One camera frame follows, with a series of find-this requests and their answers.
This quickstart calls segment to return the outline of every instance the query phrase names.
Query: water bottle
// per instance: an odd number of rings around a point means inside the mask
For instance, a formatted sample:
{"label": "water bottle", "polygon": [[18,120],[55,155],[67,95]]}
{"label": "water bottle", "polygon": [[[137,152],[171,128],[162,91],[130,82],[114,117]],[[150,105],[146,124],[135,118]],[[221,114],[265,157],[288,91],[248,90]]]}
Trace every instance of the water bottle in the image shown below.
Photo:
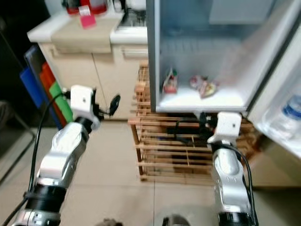
{"label": "water bottle", "polygon": [[281,140],[295,139],[301,135],[301,92],[293,94],[276,116],[268,119],[268,128],[272,136]]}

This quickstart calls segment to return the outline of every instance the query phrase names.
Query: open refrigerator door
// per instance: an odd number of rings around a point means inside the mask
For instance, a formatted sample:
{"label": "open refrigerator door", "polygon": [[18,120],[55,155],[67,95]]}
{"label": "open refrigerator door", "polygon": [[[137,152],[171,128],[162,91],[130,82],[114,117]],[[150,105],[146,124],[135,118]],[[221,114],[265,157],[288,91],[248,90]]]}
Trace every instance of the open refrigerator door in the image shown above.
{"label": "open refrigerator door", "polygon": [[301,160],[301,26],[248,118],[259,131]]}

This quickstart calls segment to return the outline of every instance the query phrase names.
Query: pink object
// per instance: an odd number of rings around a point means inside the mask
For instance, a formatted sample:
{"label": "pink object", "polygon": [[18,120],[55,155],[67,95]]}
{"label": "pink object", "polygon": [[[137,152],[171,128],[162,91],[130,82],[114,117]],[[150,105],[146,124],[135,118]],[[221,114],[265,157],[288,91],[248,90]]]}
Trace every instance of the pink object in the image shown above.
{"label": "pink object", "polygon": [[88,29],[96,25],[95,16],[93,14],[80,16],[80,21],[84,29]]}

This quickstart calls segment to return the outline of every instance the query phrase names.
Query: white cabinet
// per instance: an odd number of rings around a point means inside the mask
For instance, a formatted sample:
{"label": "white cabinet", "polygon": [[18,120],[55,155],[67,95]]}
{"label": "white cabinet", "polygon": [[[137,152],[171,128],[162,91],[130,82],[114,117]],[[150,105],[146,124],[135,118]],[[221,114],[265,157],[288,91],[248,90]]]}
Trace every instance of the white cabinet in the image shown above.
{"label": "white cabinet", "polygon": [[139,62],[147,59],[146,45],[112,46],[109,54],[61,54],[52,43],[40,43],[40,48],[61,88],[83,85],[97,89],[96,102],[103,108],[121,95],[114,119],[128,119],[138,75]]}
{"label": "white cabinet", "polygon": [[111,54],[94,54],[99,80],[107,104],[119,93],[121,101],[114,118],[128,119],[130,113],[139,63],[148,58],[144,45],[114,45]]}

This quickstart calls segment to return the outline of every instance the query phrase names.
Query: cabinet door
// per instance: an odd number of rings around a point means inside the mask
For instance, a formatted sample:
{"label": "cabinet door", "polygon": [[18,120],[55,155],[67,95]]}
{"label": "cabinet door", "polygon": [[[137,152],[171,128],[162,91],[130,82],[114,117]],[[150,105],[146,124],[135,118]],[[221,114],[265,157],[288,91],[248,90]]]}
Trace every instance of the cabinet door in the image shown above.
{"label": "cabinet door", "polygon": [[73,85],[96,88],[96,102],[102,108],[107,107],[91,54],[60,54],[51,43],[42,43],[40,48],[61,88],[70,89]]}
{"label": "cabinet door", "polygon": [[103,86],[105,100],[110,105],[111,99],[119,93],[121,101],[114,119],[128,119],[139,63],[148,58],[147,46],[113,46],[111,54],[94,54],[98,75]]}

